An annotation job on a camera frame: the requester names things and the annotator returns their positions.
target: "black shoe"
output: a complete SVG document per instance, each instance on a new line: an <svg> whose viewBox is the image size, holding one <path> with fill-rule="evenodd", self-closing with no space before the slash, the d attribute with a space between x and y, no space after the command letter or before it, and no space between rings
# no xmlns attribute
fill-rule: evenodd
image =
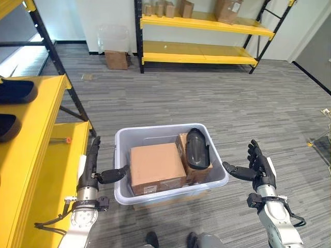
<svg viewBox="0 0 331 248"><path fill-rule="evenodd" d="M22 127L15 115L0 114L0 143L15 138Z"/></svg>
<svg viewBox="0 0 331 248"><path fill-rule="evenodd" d="M159 248L159 241L157 240L156 233L153 231L150 231L146 235L146 242L147 244L150 244L154 248Z"/></svg>
<svg viewBox="0 0 331 248"><path fill-rule="evenodd" d="M187 236L187 248L195 248L197 243L198 235L193 231Z"/></svg>
<svg viewBox="0 0 331 248"><path fill-rule="evenodd" d="M38 89L34 82L26 80L1 79L0 103L28 103L38 95Z"/></svg>

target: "small cardboard box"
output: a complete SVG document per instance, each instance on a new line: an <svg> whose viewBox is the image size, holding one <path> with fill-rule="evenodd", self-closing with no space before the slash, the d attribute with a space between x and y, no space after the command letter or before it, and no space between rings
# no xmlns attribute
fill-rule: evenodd
<svg viewBox="0 0 331 248"><path fill-rule="evenodd" d="M187 0L182 0L179 8L179 13L183 18L191 18L194 8L194 3Z"/></svg>
<svg viewBox="0 0 331 248"><path fill-rule="evenodd" d="M215 17L218 22L232 24L237 17L243 0L217 0Z"/></svg>
<svg viewBox="0 0 331 248"><path fill-rule="evenodd" d="M186 174L175 143L131 148L131 186L135 195L181 188Z"/></svg>
<svg viewBox="0 0 331 248"><path fill-rule="evenodd" d="M113 69L113 70L128 69L128 60L127 60L126 52L105 50L104 55L106 56L106 63L108 69Z"/></svg>
<svg viewBox="0 0 331 248"><path fill-rule="evenodd" d="M164 2L163 1L157 1L155 4L155 14L157 17L162 17L164 14Z"/></svg>
<svg viewBox="0 0 331 248"><path fill-rule="evenodd" d="M144 4L143 14L145 14L147 16L151 16L152 15L152 6L151 6L151 4Z"/></svg>
<svg viewBox="0 0 331 248"><path fill-rule="evenodd" d="M175 6L172 2L166 1L165 2L165 16L169 18L174 18L175 16Z"/></svg>
<svg viewBox="0 0 331 248"><path fill-rule="evenodd" d="M186 159L186 136L187 133L181 133L176 140L178 153L186 172L186 183L192 184L196 182L203 182L206 176L212 170L213 165L210 163L209 167L206 169L193 169L188 165Z"/></svg>

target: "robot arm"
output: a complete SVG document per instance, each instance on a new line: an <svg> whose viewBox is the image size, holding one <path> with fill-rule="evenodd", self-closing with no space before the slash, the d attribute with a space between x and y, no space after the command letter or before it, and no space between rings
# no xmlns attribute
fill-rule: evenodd
<svg viewBox="0 0 331 248"><path fill-rule="evenodd" d="M85 248L88 234L98 219L98 211L106 211L109 206L109 199L106 196L98 197L98 184L114 183L121 180L127 174L129 166L121 169L105 170L101 174L97 171L97 158L100 145L100 137L93 140L87 156L83 156L79 164L77 185L77 197L66 197L63 213L58 218L44 223L35 223L35 227L42 230L52 231L63 235L59 248ZM52 225L70 216L69 229L62 230Z"/></svg>
<svg viewBox="0 0 331 248"><path fill-rule="evenodd" d="M276 172L270 158L262 155L255 140L248 145L249 168L223 163L226 171L239 179L252 181L256 193L249 194L247 204L257 208L258 216L265 227L271 248L303 248L303 242L295 227L306 224L296 216L287 203L287 197L276 192ZM300 220L292 225L290 217Z"/></svg>

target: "plastic storage bin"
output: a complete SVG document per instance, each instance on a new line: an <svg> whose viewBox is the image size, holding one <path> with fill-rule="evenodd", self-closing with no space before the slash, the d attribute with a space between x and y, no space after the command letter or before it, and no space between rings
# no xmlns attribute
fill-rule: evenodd
<svg viewBox="0 0 331 248"><path fill-rule="evenodd" d="M206 143L209 145L209 156L213 169L204 183L135 196L131 189L130 174L128 173L121 181L115 183L114 193L117 202L122 205L153 204L179 197L197 195L201 191L224 186L229 181L229 175L222 166L221 158L206 127L199 123L119 130L115 135L115 168L119 169L126 164L130 164L130 149L132 147L173 143L180 133L187 133L192 128L198 128L205 135Z"/></svg>
<svg viewBox="0 0 331 248"><path fill-rule="evenodd" d="M98 29L98 46L99 53L105 50L128 52L129 31L126 26L122 25L101 25Z"/></svg>

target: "clear plastic bin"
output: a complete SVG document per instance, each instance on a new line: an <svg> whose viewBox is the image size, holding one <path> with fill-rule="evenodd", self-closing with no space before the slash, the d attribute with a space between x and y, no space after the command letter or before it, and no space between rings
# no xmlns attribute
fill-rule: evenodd
<svg viewBox="0 0 331 248"><path fill-rule="evenodd" d="M98 28L99 53L105 50L128 52L129 31L123 25L100 25Z"/></svg>

